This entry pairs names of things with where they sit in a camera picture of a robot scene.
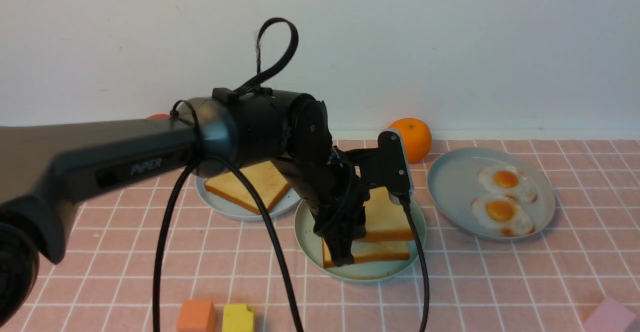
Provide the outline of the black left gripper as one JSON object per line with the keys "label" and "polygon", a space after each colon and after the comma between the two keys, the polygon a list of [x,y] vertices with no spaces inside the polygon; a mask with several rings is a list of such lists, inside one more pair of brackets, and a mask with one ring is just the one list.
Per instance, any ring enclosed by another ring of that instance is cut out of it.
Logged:
{"label": "black left gripper", "polygon": [[367,234],[364,203],[374,186],[362,182],[355,168],[377,154],[377,148],[342,151],[333,145],[272,152],[274,166],[310,208],[314,233],[327,239],[329,268],[355,263],[352,243]]}

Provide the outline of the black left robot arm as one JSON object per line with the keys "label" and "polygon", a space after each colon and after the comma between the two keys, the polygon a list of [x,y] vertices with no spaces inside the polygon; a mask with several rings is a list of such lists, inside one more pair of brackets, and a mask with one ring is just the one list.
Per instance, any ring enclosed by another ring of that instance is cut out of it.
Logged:
{"label": "black left robot arm", "polygon": [[324,102],[309,94],[215,89],[177,102],[169,118],[1,129],[1,324],[25,304],[39,255],[66,256],[78,206],[116,189],[183,168],[174,186],[154,262],[151,310],[160,330],[160,280],[169,224],[188,176],[228,171],[250,192],[240,168],[271,161],[306,202],[331,260],[353,264],[365,235],[364,202],[350,153],[332,144]]}

